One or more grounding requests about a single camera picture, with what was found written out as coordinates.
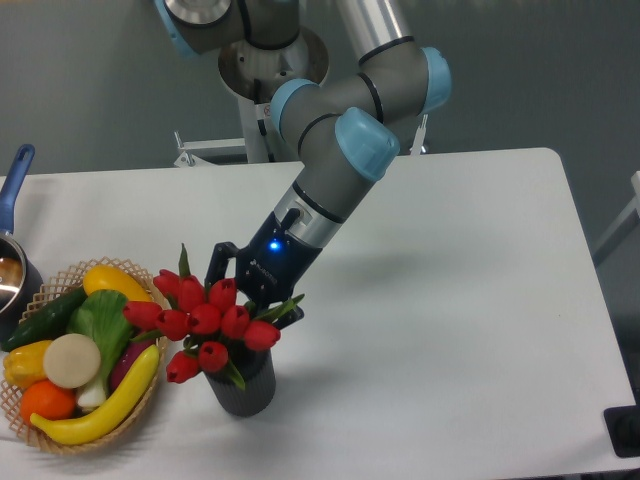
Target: wicker basket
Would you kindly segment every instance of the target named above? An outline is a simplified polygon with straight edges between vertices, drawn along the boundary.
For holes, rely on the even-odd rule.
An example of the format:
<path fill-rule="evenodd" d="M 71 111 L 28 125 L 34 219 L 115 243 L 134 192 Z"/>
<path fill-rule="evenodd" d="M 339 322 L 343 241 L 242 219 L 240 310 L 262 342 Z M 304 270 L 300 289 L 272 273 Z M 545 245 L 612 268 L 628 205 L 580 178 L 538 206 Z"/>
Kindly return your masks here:
<path fill-rule="evenodd" d="M 84 274 L 96 265 L 111 265 L 128 273 L 151 294 L 157 303 L 163 305 L 164 308 L 168 308 L 166 306 L 166 300 L 153 285 L 153 276 L 147 270 L 132 263 L 130 260 L 112 260 L 104 257 L 100 260 L 89 260 L 86 262 L 80 262 L 77 265 L 72 265 L 67 271 L 58 272 L 57 276 L 51 277 L 49 279 L 49 283 L 40 287 L 40 292 L 33 296 L 33 301 L 27 306 L 27 310 L 22 314 L 22 319 L 20 321 L 24 321 L 44 304 L 58 297 L 67 290 L 81 287 Z M 159 372 L 164 363 L 164 355 L 167 345 L 168 341 L 165 337 L 158 340 L 160 364 L 158 366 L 158 371 L 151 380 L 149 388 L 131 414 L 115 430 L 104 437 L 90 443 L 75 446 L 61 445 L 54 442 L 40 430 L 30 428 L 22 421 L 22 417 L 20 416 L 20 400 L 22 398 L 22 391 L 18 387 L 9 385 L 3 379 L 0 382 L 0 406 L 5 412 L 5 417 L 9 420 L 9 428 L 16 433 L 18 438 L 24 440 L 27 445 L 37 447 L 44 452 L 58 455 L 74 455 L 89 452 L 110 444 L 122 433 L 127 431 L 140 418 L 142 412 L 149 403 L 151 396 L 158 386 Z"/>

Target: tulip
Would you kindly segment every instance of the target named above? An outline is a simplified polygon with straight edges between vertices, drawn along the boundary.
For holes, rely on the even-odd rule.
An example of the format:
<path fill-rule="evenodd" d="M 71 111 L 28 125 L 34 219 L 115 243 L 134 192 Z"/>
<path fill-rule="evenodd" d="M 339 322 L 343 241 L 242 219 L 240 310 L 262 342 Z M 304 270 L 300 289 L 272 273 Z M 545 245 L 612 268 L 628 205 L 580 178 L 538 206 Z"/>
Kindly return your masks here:
<path fill-rule="evenodd" d="M 220 328 L 220 310 L 209 303 L 203 303 L 191 310 L 189 330 L 196 335 L 211 335 Z"/>
<path fill-rule="evenodd" d="M 165 297 L 170 295 L 174 300 L 178 300 L 180 277 L 177 274 L 169 270 L 160 270 L 160 275 L 153 277 L 153 284 Z"/>
<path fill-rule="evenodd" d="M 237 294 L 236 279 L 223 278 L 211 286 L 207 300 L 221 312 L 226 312 L 236 304 Z"/>
<path fill-rule="evenodd" d="M 198 352 L 200 368 L 208 373 L 222 370 L 229 360 L 229 352 L 220 342 L 204 342 Z"/>
<path fill-rule="evenodd" d="M 189 316 L 180 310 L 164 310 L 156 319 L 156 328 L 169 340 L 182 340 L 189 333 Z"/>
<path fill-rule="evenodd" d="M 245 307 L 234 305 L 227 309 L 222 316 L 222 333 L 227 337 L 237 340 L 242 338 L 249 322 L 249 312 Z"/>
<path fill-rule="evenodd" d="M 184 383 L 200 372 L 198 359 L 184 352 L 177 352 L 167 364 L 167 381 Z"/>
<path fill-rule="evenodd" d="M 257 352 L 269 350 L 280 340 L 280 330 L 262 320 L 252 321 L 244 332 L 244 344 Z"/>
<path fill-rule="evenodd" d="M 204 287 L 195 275 L 189 275 L 180 280 L 178 291 L 178 308 L 186 313 L 191 313 L 198 305 L 205 303 Z"/>
<path fill-rule="evenodd" d="M 143 331 L 156 328 L 156 319 L 160 313 L 162 307 L 154 302 L 128 301 L 122 309 L 124 318 Z"/>

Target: saucepan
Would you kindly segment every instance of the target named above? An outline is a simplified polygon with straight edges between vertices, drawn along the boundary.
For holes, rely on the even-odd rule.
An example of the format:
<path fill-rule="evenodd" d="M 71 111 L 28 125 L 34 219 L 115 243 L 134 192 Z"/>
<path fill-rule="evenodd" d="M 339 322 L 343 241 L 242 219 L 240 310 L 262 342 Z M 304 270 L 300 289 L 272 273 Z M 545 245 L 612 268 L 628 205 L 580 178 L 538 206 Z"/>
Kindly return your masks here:
<path fill-rule="evenodd" d="M 16 198 L 34 155 L 33 145 L 18 149 L 0 190 L 0 342 L 11 336 L 42 285 L 40 273 L 12 237 Z"/>

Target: yellow squash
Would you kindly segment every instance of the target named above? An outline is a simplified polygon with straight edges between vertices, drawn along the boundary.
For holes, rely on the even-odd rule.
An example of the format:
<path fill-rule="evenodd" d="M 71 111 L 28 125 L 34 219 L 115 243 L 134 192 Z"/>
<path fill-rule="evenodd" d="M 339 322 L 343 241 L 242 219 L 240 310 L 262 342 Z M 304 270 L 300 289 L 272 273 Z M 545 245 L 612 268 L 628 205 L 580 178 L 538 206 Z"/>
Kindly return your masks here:
<path fill-rule="evenodd" d="M 127 418 L 146 392 L 158 369 L 160 352 L 151 345 L 133 362 L 122 383 L 107 401 L 80 418 L 47 420 L 31 414 L 31 424 L 63 445 L 80 445 L 97 440 L 112 432 Z"/>
<path fill-rule="evenodd" d="M 34 383 L 46 379 L 43 358 L 49 345 L 51 345 L 51 340 L 30 343 L 12 350 L 9 355 L 4 357 L 2 365 L 7 383 L 24 390 Z"/>
<path fill-rule="evenodd" d="M 151 297 L 133 277 L 111 265 L 96 265 L 82 279 L 82 287 L 87 295 L 98 290 L 116 290 L 127 300 L 151 302 Z"/>

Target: purple eggplant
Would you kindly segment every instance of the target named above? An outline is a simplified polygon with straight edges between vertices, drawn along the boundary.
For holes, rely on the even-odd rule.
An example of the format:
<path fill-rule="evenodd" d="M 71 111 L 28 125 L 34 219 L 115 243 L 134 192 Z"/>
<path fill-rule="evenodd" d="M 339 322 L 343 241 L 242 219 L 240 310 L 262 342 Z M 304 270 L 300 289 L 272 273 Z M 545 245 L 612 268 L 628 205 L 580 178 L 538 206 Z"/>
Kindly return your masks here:
<path fill-rule="evenodd" d="M 120 382 L 122 382 L 122 379 L 127 374 L 136 358 L 138 358 L 148 346 L 153 345 L 154 343 L 154 340 L 129 342 L 129 345 L 120 357 L 120 360 L 118 360 L 118 363 L 116 363 L 116 366 L 113 367 L 111 375 L 109 376 L 109 388 L 112 392 L 118 388 L 118 385 L 120 385 Z"/>

